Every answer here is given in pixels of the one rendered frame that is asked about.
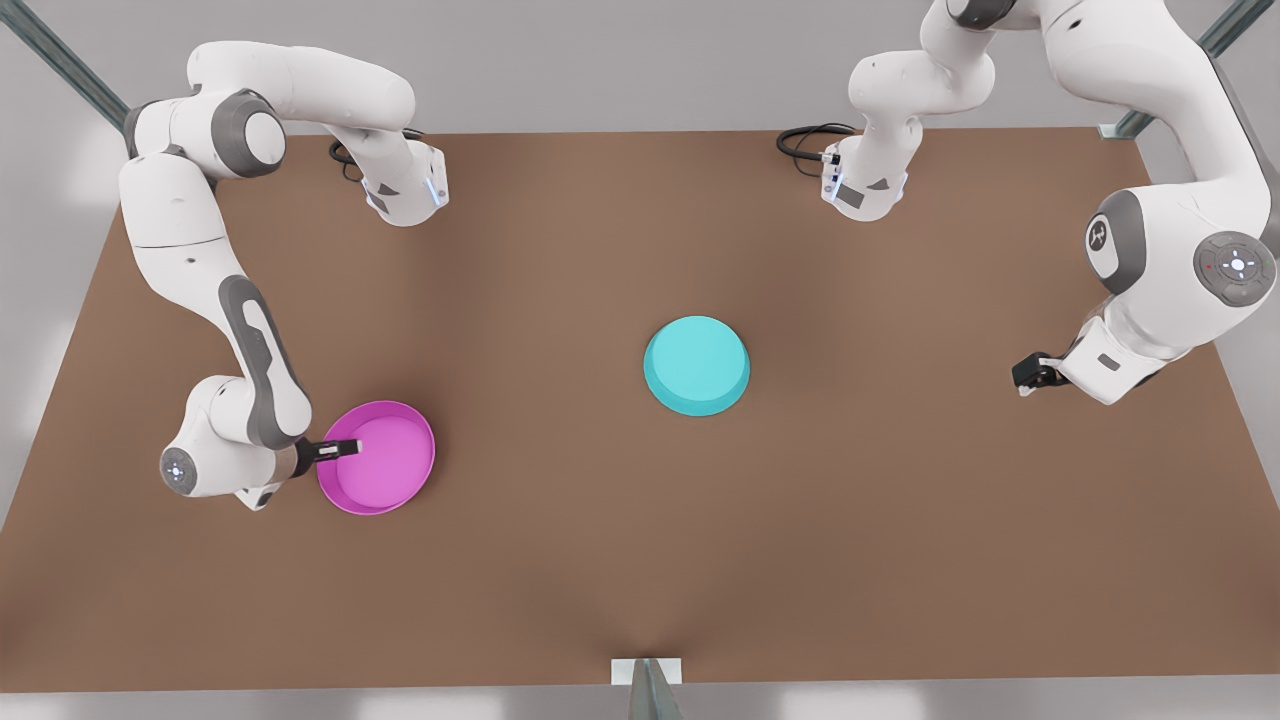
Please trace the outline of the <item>pink plate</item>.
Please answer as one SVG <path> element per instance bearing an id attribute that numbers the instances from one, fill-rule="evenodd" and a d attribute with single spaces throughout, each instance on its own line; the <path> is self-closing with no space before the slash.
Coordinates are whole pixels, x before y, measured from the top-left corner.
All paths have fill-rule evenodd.
<path id="1" fill-rule="evenodd" d="M 389 512 L 416 496 L 436 454 L 433 429 L 422 414 L 390 400 L 351 409 L 332 425 L 325 441 L 358 443 L 356 454 L 321 460 L 316 474 L 332 503 L 362 516 Z"/>

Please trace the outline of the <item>silver frame post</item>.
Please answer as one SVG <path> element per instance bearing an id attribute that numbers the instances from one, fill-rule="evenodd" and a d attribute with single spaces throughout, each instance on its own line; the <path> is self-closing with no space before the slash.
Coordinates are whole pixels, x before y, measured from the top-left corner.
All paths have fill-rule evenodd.
<path id="1" fill-rule="evenodd" d="M 611 683 L 630 687 L 628 720 L 684 720 L 671 688 L 682 682 L 682 659 L 611 660 Z"/>
<path id="2" fill-rule="evenodd" d="M 0 0 L 0 22 L 123 133 L 127 104 L 23 0 Z"/>
<path id="3" fill-rule="evenodd" d="M 1101 126 L 1103 138 L 1135 138 L 1155 120 L 1176 137 L 1187 156 L 1226 154 L 1226 143 L 1252 137 L 1263 151 L 1249 117 L 1219 64 L 1243 35 L 1258 37 L 1253 73 L 1280 79 L 1280 10 L 1275 0 L 1224 0 L 1226 6 L 1197 38 L 1172 18 L 1165 0 L 1089 0 L 1085 59 L 1098 61 L 1102 83 L 1085 91 L 1097 102 L 1126 108 Z"/>

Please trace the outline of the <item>blue plate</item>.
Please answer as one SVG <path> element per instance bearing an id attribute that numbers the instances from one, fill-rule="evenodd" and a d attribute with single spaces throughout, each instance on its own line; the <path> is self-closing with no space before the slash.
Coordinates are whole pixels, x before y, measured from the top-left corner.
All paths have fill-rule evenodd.
<path id="1" fill-rule="evenodd" d="M 643 374 L 653 397 L 685 416 L 732 407 L 748 388 L 751 364 L 739 334 L 713 316 L 682 316 L 648 342 Z"/>

